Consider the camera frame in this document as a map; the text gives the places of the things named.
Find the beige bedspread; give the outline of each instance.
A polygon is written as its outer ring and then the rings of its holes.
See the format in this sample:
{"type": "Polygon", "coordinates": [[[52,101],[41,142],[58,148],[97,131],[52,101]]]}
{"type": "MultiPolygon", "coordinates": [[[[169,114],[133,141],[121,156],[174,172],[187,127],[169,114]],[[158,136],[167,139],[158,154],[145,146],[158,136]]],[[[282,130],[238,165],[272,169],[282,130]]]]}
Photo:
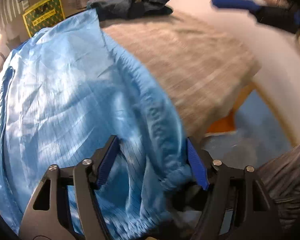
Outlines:
{"type": "Polygon", "coordinates": [[[101,27],[149,69],[173,101],[187,135],[198,140],[227,114],[259,69],[241,42],[178,12],[108,20],[101,27]]]}

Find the light blue fabric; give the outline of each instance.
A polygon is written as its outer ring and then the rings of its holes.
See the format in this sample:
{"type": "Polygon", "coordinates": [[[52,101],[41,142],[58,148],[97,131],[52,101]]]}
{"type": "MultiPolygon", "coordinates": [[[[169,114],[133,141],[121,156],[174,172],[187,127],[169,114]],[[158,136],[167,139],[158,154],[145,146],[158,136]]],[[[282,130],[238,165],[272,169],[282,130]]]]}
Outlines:
{"type": "MultiPolygon", "coordinates": [[[[18,232],[47,170],[76,165],[120,138],[96,192],[115,239],[170,219],[164,192],[191,179],[185,136],[168,96],[146,68],[99,27],[95,10],[39,31],[0,74],[0,213],[18,232]]],[[[73,188],[69,201],[80,231],[73,188]]]]}

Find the white wall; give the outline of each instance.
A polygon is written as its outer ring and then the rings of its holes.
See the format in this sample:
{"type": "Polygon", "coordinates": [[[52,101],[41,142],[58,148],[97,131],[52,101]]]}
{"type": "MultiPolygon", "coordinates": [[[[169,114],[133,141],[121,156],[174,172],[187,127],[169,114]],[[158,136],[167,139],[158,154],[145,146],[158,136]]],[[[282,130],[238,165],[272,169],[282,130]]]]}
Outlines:
{"type": "Polygon", "coordinates": [[[254,82],[300,143],[300,53],[295,36],[256,24],[254,17],[244,11],[216,10],[210,0],[171,0],[169,5],[232,34],[250,48],[262,66],[254,82]]]}

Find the yellow border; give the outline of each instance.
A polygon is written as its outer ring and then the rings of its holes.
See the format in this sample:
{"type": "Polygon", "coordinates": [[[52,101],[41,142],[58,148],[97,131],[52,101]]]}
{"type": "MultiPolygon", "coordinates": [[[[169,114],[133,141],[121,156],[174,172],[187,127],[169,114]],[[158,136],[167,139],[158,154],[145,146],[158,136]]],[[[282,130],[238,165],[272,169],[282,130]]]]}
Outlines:
{"type": "MultiPolygon", "coordinates": [[[[35,3],[33,6],[31,6],[30,8],[28,8],[25,11],[25,13],[22,15],[23,22],[25,23],[25,26],[26,26],[26,29],[27,29],[27,32],[28,32],[28,35],[29,35],[30,38],[32,38],[32,36],[30,34],[29,27],[28,27],[27,22],[26,22],[26,15],[29,14],[34,9],[36,9],[37,7],[45,4],[48,1],[50,1],[50,0],[41,0],[41,1],[37,2],[37,3],[35,3]]],[[[61,2],[61,0],[59,0],[59,2],[60,2],[60,7],[61,7],[61,12],[62,12],[63,19],[65,19],[66,17],[65,17],[65,13],[63,12],[62,2],[61,2]]]]}

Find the metal screw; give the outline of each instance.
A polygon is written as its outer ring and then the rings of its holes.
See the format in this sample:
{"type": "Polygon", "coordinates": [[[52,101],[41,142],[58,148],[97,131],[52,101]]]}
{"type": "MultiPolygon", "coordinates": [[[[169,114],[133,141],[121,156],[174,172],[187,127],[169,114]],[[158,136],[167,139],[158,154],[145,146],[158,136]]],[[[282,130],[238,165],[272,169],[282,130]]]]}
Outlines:
{"type": "Polygon", "coordinates": [[[254,172],[254,167],[252,167],[252,166],[247,166],[247,171],[249,171],[249,172],[254,172]]]}
{"type": "Polygon", "coordinates": [[[221,160],[213,160],[213,165],[216,165],[216,166],[221,166],[222,165],[222,161],[221,160]]]}
{"type": "Polygon", "coordinates": [[[57,168],[58,168],[58,165],[52,164],[52,165],[49,166],[48,170],[49,171],[55,171],[57,168]]]}
{"type": "Polygon", "coordinates": [[[82,164],[83,165],[90,165],[92,163],[92,160],[91,159],[84,159],[83,161],[82,161],[82,164]]]}

